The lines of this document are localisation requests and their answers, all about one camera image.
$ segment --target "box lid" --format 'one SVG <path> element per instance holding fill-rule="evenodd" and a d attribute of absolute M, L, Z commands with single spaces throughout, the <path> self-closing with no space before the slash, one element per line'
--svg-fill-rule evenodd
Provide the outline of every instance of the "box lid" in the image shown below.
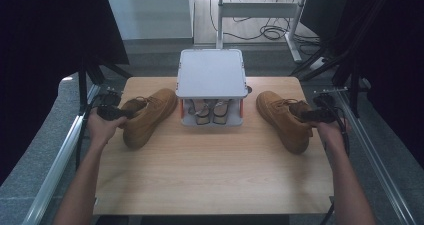
<path fill-rule="evenodd" d="M 181 52 L 176 94 L 180 98 L 244 98 L 243 57 L 238 49 L 187 49 Z"/>

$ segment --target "wooden table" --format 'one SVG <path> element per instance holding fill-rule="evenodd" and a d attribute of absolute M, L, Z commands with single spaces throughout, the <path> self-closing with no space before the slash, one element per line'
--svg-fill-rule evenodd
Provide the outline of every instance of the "wooden table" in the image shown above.
<path fill-rule="evenodd" d="M 302 155 L 289 153 L 258 114 L 266 90 L 304 99 L 293 77 L 247 77 L 237 127 L 187 127 L 179 109 L 162 122 L 141 149 L 129 150 L 122 130 L 106 146 L 100 164 L 95 214 L 226 215 L 325 213 L 333 195 L 332 174 L 314 129 Z M 160 88 L 175 89 L 175 77 L 130 78 L 121 105 Z"/>

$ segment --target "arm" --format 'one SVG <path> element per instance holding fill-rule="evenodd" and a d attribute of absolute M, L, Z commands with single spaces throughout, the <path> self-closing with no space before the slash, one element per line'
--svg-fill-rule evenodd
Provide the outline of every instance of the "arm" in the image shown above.
<path fill-rule="evenodd" d="M 332 157 L 334 210 L 337 224 L 375 224 L 372 209 L 345 152 L 337 123 L 317 124 Z"/>
<path fill-rule="evenodd" d="M 54 224 L 90 224 L 103 148 L 125 121 L 125 117 L 105 121 L 97 115 L 96 108 L 91 111 L 88 119 L 90 147 L 65 193 Z"/>

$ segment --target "gray floor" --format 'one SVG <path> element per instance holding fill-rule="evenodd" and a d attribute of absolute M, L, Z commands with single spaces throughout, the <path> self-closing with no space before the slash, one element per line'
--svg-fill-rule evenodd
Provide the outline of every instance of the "gray floor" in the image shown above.
<path fill-rule="evenodd" d="M 152 53 L 143 44 L 136 41 L 127 42 L 130 66 L 121 66 L 134 76 L 176 76 L 181 49 L 192 45 L 176 44 L 161 48 L 157 44 Z M 243 52 L 247 76 L 287 76 L 297 65 L 292 61 L 288 48 L 284 44 L 273 46 L 231 45 Z M 125 79 L 102 68 L 107 77 L 104 87 L 123 89 Z M 308 82 L 302 82 L 302 88 L 308 101 L 312 104 L 314 91 L 330 89 L 333 71 L 328 71 Z M 15 170 L 0 188 L 0 221 L 2 224 L 21 224 L 34 197 L 37 195 L 44 178 L 55 159 L 78 112 L 79 94 L 76 74 L 73 80 L 62 81 L 59 96 L 43 127 L 31 143 Z M 411 154 L 387 126 L 372 105 L 366 94 L 359 98 L 361 122 L 366 127 L 370 139 L 381 156 L 394 183 L 401 191 L 417 224 L 424 224 L 424 173 Z M 394 212 L 380 180 L 376 176 L 364 149 L 358 141 L 357 134 L 350 135 L 351 161 L 365 188 L 379 224 L 401 224 Z M 41 224 L 50 224 L 67 184 L 72 179 L 74 157 L 69 161 L 57 191 L 47 208 Z M 290 224 L 318 224 L 322 214 L 292 215 Z M 137 224 L 141 217 L 132 217 L 132 224 Z M 281 224 L 272 219 L 264 220 L 268 224 Z"/>

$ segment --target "shoe box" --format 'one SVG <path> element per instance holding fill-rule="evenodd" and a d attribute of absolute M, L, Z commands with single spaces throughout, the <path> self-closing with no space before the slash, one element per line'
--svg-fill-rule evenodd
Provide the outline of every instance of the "shoe box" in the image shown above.
<path fill-rule="evenodd" d="M 243 56 L 238 49 L 187 49 L 181 52 L 176 95 L 181 123 L 187 126 L 240 126 L 248 95 Z M 194 101 L 209 104 L 209 122 L 199 125 Z M 214 101 L 228 101 L 226 121 L 214 119 Z"/>

